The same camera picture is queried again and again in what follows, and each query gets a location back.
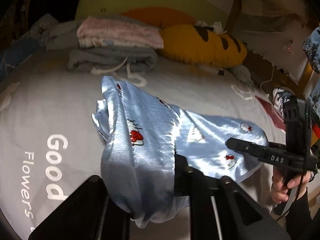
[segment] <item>orange shape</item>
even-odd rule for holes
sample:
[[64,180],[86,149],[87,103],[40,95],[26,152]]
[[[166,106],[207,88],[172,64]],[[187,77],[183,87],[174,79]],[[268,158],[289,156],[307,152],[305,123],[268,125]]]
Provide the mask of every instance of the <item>orange shape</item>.
[[160,32],[163,56],[187,64],[207,64],[222,68],[240,65],[247,56],[245,45],[228,34],[208,28],[179,24]]
[[162,29],[178,24],[196,23],[192,16],[166,7],[145,7],[122,13],[122,15],[139,20],[149,25],[158,26]]

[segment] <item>black sleeve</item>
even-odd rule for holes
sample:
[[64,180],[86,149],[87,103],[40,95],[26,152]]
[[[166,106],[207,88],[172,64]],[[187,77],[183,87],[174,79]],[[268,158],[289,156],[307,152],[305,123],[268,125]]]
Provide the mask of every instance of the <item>black sleeve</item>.
[[285,220],[286,229],[291,239],[298,239],[312,221],[308,203],[308,191],[300,199],[292,203]]

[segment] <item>white bed sheet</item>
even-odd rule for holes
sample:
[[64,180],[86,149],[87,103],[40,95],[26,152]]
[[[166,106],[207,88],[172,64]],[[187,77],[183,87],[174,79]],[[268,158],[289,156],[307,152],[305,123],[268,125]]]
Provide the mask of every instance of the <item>white bed sheet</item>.
[[[144,77],[148,84],[146,92],[161,98],[167,103],[200,114],[230,116],[251,121],[260,126],[271,142],[285,143],[285,133],[276,128],[255,95],[268,100],[257,91],[250,90],[230,72],[224,76],[211,73],[195,75],[191,66],[159,56],[155,69]],[[231,88],[236,85],[242,91],[251,92],[252,99],[244,100]],[[241,186],[260,205],[271,210],[270,187],[272,166],[263,164]],[[189,240],[189,208],[184,208],[177,216],[162,224],[149,223],[145,229],[131,225],[131,240]]]

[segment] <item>emoji pillow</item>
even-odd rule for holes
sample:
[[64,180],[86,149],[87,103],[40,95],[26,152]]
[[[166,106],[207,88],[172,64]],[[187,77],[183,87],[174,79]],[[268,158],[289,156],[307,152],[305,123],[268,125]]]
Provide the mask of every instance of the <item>emoji pillow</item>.
[[188,64],[209,64],[222,68],[240,65],[247,56],[245,45],[226,33],[212,28],[180,24],[160,32],[165,57]]

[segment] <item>light blue garment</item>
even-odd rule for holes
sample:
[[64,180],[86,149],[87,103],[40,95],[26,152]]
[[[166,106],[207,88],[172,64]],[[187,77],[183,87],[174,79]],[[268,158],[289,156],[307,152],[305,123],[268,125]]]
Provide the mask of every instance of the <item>light blue garment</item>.
[[188,205],[188,198],[173,197],[175,153],[207,176],[236,182],[260,167],[256,158],[225,145],[230,137],[268,145],[255,124],[182,110],[112,77],[101,85],[104,99],[92,115],[106,143],[101,175],[111,199],[138,227],[165,222]]

